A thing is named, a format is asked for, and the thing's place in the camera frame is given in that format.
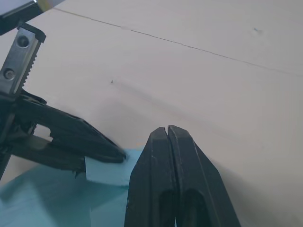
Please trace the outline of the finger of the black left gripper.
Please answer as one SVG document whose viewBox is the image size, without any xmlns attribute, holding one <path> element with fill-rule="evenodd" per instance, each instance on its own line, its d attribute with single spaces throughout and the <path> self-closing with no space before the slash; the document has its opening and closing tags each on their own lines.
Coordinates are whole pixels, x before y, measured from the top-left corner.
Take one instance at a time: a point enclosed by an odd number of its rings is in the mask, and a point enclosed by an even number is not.
<svg viewBox="0 0 303 227">
<path fill-rule="evenodd" d="M 86 172 L 84 156 L 71 153 L 43 138 L 30 135 L 6 141 L 9 153 L 55 169 Z"/>
<path fill-rule="evenodd" d="M 33 134 L 36 126 L 50 129 L 52 143 L 72 154 L 106 163 L 122 163 L 126 153 L 84 119 L 55 109 L 29 92 L 22 91 L 17 99 L 16 117 L 21 129 Z"/>
</svg>

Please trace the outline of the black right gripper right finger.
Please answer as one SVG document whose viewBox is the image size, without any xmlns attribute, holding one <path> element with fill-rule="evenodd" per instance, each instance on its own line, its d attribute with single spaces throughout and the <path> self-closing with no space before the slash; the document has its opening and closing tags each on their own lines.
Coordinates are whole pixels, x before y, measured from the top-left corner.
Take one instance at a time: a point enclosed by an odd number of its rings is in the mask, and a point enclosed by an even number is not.
<svg viewBox="0 0 303 227">
<path fill-rule="evenodd" d="M 177 185 L 178 227 L 239 227 L 220 173 L 185 129 L 170 125 Z"/>
</svg>

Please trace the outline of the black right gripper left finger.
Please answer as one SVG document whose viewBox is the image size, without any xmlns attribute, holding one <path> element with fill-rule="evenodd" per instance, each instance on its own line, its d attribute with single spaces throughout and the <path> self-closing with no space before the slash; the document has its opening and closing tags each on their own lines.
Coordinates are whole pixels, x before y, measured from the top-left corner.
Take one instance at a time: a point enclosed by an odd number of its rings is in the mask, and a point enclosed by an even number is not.
<svg viewBox="0 0 303 227">
<path fill-rule="evenodd" d="M 173 227 L 176 179 L 164 127 L 150 133 L 130 176 L 126 227 Z"/>
</svg>

